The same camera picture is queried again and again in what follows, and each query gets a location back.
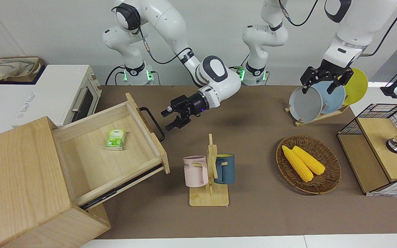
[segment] oven handle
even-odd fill
[[[157,129],[159,129],[159,132],[162,134],[162,136],[159,139],[160,142],[162,142],[165,139],[165,133],[163,132],[162,128],[159,126],[159,123],[157,123],[156,119],[154,116],[151,114],[150,110],[147,107],[140,107],[140,111],[146,111],[148,115],[151,117],[153,120],[154,124],[156,125]]]
[[[84,102],[85,96],[87,95],[87,91],[88,91],[87,87],[80,89],[76,102],[74,102],[74,105],[71,108],[71,111],[73,113],[77,113],[81,111],[82,103]]]

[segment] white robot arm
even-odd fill
[[[164,117],[178,112],[175,121],[166,127],[168,130],[182,128],[191,121],[191,115],[198,116],[209,108],[218,107],[221,101],[240,89],[238,74],[225,66],[220,58],[211,55],[200,62],[195,57],[186,41],[185,21],[167,0],[115,0],[113,10],[120,26],[133,34],[139,33],[145,23],[150,23],[188,69],[194,83],[200,87],[190,97],[183,95],[172,100],[167,110],[162,112]],[[142,39],[152,57],[144,35]]]
[[[333,81],[327,90],[329,94],[336,87],[346,85],[353,75],[351,63],[362,55],[396,7],[397,0],[340,0],[336,14],[326,11],[329,19],[339,23],[339,30],[324,54],[320,67],[308,67],[300,78],[303,92],[306,93],[311,85],[321,81]]]
[[[148,25],[142,26],[142,34],[148,36]],[[140,34],[124,31],[120,26],[107,29],[102,35],[105,45],[122,55],[123,69],[130,85],[145,85],[148,83],[148,64],[143,60],[140,50],[132,44],[141,41]]]
[[[283,13],[278,0],[264,0],[261,18],[268,25],[249,25],[243,30],[243,42],[249,47],[249,58],[243,63],[242,83],[254,86],[263,82],[269,54],[263,47],[280,47],[287,42],[288,31],[283,26]]]

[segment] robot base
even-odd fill
[[[117,85],[154,85],[154,78],[150,73],[152,70],[153,67],[147,65],[137,76],[133,76],[124,70],[123,72],[125,72],[125,76],[122,80],[117,81]]]
[[[260,76],[254,77],[253,75],[249,75],[245,73],[243,81],[241,81],[244,85],[247,86],[258,86],[258,85],[265,85],[266,84],[266,71],[264,71]]]

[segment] yellow plate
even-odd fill
[[[367,76],[360,69],[352,68],[353,76],[344,86],[346,99],[343,105],[351,105],[361,100],[367,92]]]

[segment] corn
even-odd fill
[[[309,182],[313,178],[312,172],[307,168],[304,162],[287,146],[282,146],[283,152],[293,169],[298,173],[304,182]]]
[[[321,175],[326,170],[322,163],[320,163],[300,147],[294,146],[292,151],[307,165],[311,171],[313,171],[313,173]]]

